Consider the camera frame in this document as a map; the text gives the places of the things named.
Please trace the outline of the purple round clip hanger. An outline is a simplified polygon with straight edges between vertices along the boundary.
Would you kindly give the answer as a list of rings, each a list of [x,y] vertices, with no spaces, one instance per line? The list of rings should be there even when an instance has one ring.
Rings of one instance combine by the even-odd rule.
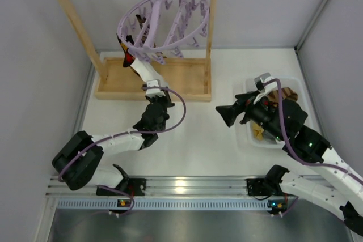
[[[136,14],[146,18],[143,29]],[[129,48],[129,53],[140,61],[165,64],[166,58],[182,58],[183,46],[198,47],[197,36],[208,34],[209,3],[207,0],[142,0],[121,18],[116,37]],[[138,42],[150,25],[144,44]],[[132,35],[134,45],[126,42]]]

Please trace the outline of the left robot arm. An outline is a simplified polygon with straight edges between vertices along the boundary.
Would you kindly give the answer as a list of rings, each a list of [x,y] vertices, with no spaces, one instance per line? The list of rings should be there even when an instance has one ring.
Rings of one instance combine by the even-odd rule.
[[[62,174],[62,180],[70,190],[78,190],[86,185],[104,185],[117,189],[126,183],[126,173],[116,163],[105,165],[106,158],[127,151],[143,150],[157,139],[159,131],[164,131],[170,118],[167,110],[175,104],[169,94],[148,97],[149,104],[141,119],[132,127],[135,134],[125,133],[118,137],[89,135],[85,131],[75,133],[52,160],[54,169]]]

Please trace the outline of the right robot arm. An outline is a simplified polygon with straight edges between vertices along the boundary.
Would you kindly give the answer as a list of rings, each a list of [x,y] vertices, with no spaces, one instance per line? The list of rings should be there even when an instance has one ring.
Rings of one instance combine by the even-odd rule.
[[[232,105],[221,105],[216,111],[228,127],[242,114],[240,124],[252,121],[277,140],[282,149],[301,165],[324,178],[330,187],[316,184],[281,165],[273,165],[263,178],[268,196],[283,194],[305,199],[338,217],[346,227],[362,235],[362,177],[334,150],[328,140],[305,125],[307,113],[295,101],[279,103],[259,92],[236,95]]]

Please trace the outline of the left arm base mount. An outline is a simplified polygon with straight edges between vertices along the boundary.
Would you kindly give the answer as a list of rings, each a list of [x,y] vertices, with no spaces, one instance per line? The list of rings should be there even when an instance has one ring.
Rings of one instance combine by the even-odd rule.
[[[132,209],[135,205],[134,197],[145,196],[146,179],[145,178],[130,178],[129,180],[123,179],[120,185],[115,189],[107,186],[98,186],[96,190],[97,196],[119,196],[130,197],[130,199],[119,199],[117,201],[118,207],[125,207],[126,210],[109,210],[109,212],[116,215],[127,214],[129,209]]]

